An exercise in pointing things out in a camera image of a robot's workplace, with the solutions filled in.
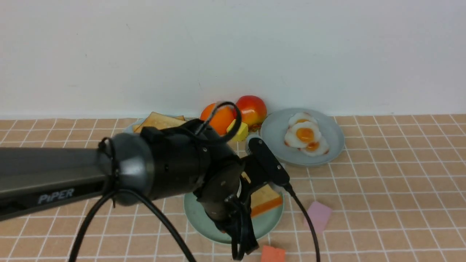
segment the green plate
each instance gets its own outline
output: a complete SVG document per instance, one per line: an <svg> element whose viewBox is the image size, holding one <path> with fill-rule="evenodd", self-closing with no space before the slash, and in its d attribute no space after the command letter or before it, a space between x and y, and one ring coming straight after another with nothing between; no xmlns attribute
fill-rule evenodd
<svg viewBox="0 0 466 262"><path fill-rule="evenodd" d="M186 216L188 217L188 221L201 235L216 243L231 244L230 236L220 232L215 227L215 224L204 212L202 205L197 202L194 194L190 193L185 195L183 206ZM283 215L283 209L284 207L281 205L253 218L253 227L256 239L266 236L278 225L278 222L280 222L281 216Z"/></svg>

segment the apple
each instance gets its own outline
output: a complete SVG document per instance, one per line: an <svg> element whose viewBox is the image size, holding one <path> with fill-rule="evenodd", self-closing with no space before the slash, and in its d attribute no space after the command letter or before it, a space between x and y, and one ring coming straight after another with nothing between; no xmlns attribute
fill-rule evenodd
<svg viewBox="0 0 466 262"><path fill-rule="evenodd" d="M267 117L267 107L262 99L256 96L242 96L236 102L241 111L242 122L250 131L256 131Z"/></svg>

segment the orange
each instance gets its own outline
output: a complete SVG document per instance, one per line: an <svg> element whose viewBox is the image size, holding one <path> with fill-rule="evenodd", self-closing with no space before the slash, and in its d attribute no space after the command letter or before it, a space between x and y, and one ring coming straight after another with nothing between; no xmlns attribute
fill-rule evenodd
<svg viewBox="0 0 466 262"><path fill-rule="evenodd" d="M206 121L212 113L215 103L208 105L202 111L200 119ZM234 120L234 111L229 106L224 106L217 110L215 116L210 121L210 126L221 136L226 134L226 129Z"/></svg>

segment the plate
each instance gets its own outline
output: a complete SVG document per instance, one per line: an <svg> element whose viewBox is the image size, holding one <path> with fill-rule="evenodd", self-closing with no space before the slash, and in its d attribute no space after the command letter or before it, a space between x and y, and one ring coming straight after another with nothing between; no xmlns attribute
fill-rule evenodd
<svg viewBox="0 0 466 262"><path fill-rule="evenodd" d="M326 155L310 157L296 148L286 146L283 142L288 129L288 120L299 112L307 112L317 120L319 130L330 146L330 150ZM272 113L262 123L260 136L278 160L303 167L326 164L338 157L345 146L343 131L332 118L320 112L303 108L284 109Z"/></svg>
<svg viewBox="0 0 466 262"><path fill-rule="evenodd" d="M207 216L202 205L197 202L194 194L189 193L185 195L183 207L188 221L201 235L216 243L231 244L231 237L228 234L220 232L215 227L215 224ZM284 204L253 218L254 234L257 240L266 236L278 225L283 215L283 209Z"/></svg>

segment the toast slice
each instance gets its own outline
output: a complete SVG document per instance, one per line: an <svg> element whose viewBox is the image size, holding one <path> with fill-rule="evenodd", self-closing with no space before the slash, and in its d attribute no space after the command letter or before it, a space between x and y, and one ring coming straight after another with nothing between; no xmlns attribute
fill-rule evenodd
<svg viewBox="0 0 466 262"><path fill-rule="evenodd" d="M133 125L133 132L140 133L145 126L153 126L157 129L180 126L186 123L184 116L168 117L165 115L152 112L140 125Z"/></svg>
<svg viewBox="0 0 466 262"><path fill-rule="evenodd" d="M245 172L242 173L242 176L251 182ZM251 217L254 218L281 205L283 205L283 198L280 194L269 185L265 185L251 194Z"/></svg>

